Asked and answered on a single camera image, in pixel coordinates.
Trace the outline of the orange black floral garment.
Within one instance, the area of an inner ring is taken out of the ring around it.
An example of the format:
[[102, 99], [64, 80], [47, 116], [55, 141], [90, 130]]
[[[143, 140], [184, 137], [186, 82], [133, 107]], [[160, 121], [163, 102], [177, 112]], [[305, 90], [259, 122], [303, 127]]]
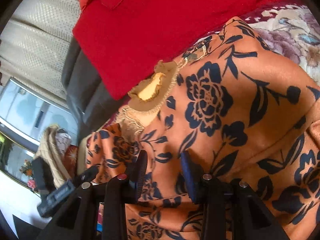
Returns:
[[319, 224], [319, 87], [292, 60], [272, 51], [241, 19], [225, 23], [156, 72], [174, 72], [169, 91], [131, 99], [142, 118], [120, 116], [94, 132], [87, 166], [96, 183], [123, 173], [148, 154], [136, 205], [125, 207], [129, 239], [199, 239], [203, 212], [191, 202], [180, 154], [221, 181], [245, 181], [290, 239]]

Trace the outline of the patterned cushion beside sofa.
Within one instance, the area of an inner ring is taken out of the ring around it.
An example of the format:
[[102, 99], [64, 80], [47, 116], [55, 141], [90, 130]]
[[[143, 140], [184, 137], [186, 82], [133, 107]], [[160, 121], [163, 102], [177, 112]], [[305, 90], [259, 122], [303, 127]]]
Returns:
[[57, 129], [55, 142], [62, 164], [70, 177], [74, 178], [77, 171], [78, 147], [72, 145], [72, 137], [62, 128]]

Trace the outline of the beige quilted cloth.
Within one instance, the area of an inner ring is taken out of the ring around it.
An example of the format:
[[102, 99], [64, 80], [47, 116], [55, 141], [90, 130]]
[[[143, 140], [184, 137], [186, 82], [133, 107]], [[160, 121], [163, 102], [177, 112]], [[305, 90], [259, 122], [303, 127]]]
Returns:
[[35, 157], [33, 157], [33, 159], [41, 157], [49, 165], [56, 188], [61, 187], [68, 179], [71, 179], [71, 176], [62, 163], [61, 155], [56, 144], [55, 136], [58, 128], [57, 125], [52, 125], [44, 130]]

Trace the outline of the dark leather sofa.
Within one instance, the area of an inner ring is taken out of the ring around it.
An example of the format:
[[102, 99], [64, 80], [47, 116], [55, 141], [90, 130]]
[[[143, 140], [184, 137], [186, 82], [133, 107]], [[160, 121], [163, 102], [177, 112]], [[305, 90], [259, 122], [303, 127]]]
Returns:
[[74, 38], [68, 48], [61, 82], [67, 93], [67, 106], [78, 124], [78, 140], [99, 129], [129, 100], [127, 95], [119, 100], [110, 96]]

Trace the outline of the white glass cabinet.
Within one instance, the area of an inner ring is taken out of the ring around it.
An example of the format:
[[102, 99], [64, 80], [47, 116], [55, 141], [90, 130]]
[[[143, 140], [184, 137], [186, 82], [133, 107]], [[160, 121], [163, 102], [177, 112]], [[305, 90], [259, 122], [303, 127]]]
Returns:
[[1, 132], [35, 153], [44, 130], [51, 125], [66, 130], [72, 144], [78, 144], [78, 123], [66, 107], [10, 78], [1, 90]]

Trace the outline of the red folded blanket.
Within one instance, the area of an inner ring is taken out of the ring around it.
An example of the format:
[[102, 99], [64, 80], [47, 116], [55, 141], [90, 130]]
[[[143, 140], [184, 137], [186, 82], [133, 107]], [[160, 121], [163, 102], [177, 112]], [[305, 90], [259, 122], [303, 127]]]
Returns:
[[281, 0], [79, 0], [73, 36], [112, 98], [122, 98], [159, 61], [261, 5]]

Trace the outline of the beige dotted curtain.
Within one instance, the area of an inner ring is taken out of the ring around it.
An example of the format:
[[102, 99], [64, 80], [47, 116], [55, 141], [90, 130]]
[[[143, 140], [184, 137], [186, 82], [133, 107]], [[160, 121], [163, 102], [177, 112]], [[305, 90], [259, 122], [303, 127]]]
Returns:
[[61, 75], [79, 16], [79, 0], [22, 0], [1, 33], [2, 83], [13, 77], [66, 106]]

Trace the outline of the floral plush seat cover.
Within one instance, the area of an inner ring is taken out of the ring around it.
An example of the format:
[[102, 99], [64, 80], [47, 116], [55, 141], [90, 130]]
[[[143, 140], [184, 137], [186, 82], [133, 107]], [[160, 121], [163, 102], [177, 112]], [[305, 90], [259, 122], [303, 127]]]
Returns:
[[319, 24], [301, 0], [269, 3], [240, 17], [267, 46], [319, 83]]

